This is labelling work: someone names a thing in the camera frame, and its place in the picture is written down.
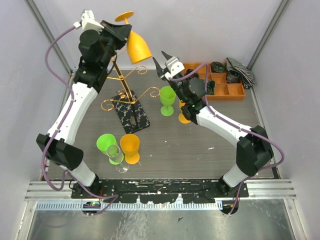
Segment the gold wine glass rack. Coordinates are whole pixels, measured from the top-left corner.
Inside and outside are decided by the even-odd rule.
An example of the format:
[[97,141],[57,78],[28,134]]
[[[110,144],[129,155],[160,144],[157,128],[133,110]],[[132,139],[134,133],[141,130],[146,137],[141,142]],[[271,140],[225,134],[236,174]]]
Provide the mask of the gold wine glass rack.
[[122,89],[111,99],[105,99],[100,107],[105,112],[115,110],[125,133],[134,134],[150,126],[150,120],[140,104],[140,99],[147,92],[150,92],[150,97],[157,98],[160,95],[160,89],[152,86],[147,88],[140,96],[136,96],[135,92],[130,89],[126,79],[134,71],[137,71],[139,75],[144,75],[148,72],[148,69],[143,65],[138,65],[127,75],[123,75],[117,65],[118,56],[119,54],[116,52],[111,58],[111,70],[115,70],[117,77],[108,76],[107,79],[119,81],[122,85]]

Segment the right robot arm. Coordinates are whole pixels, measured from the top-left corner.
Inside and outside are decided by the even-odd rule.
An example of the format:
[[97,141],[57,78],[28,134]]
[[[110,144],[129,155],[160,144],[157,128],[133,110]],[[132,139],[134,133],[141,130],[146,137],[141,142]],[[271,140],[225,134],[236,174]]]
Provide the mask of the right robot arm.
[[257,125],[240,124],[216,111],[207,99],[207,80],[182,75],[185,66],[179,58],[162,52],[166,61],[161,67],[154,61],[158,77],[167,81],[183,106],[183,116],[196,125],[220,135],[236,148],[235,164],[218,180],[218,189],[225,197],[231,197],[237,186],[248,177],[253,177],[273,157],[274,152],[266,130]]

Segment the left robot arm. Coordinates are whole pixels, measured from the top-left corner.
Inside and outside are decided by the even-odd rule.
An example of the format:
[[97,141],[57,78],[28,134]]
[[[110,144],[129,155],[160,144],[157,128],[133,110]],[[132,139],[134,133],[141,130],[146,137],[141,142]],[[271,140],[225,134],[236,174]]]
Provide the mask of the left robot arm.
[[[81,56],[74,83],[69,84],[50,67],[49,53],[61,38],[77,29],[82,30],[78,45]],[[109,75],[107,70],[111,58],[126,45],[131,30],[129,23],[82,20],[61,33],[45,53],[47,69],[67,87],[69,96],[53,126],[36,138],[42,151],[41,169],[45,170],[46,160],[55,163],[64,170],[64,174],[70,174],[82,186],[82,192],[88,198],[99,195],[99,177],[85,163],[83,150],[74,146],[75,138],[86,111]]]

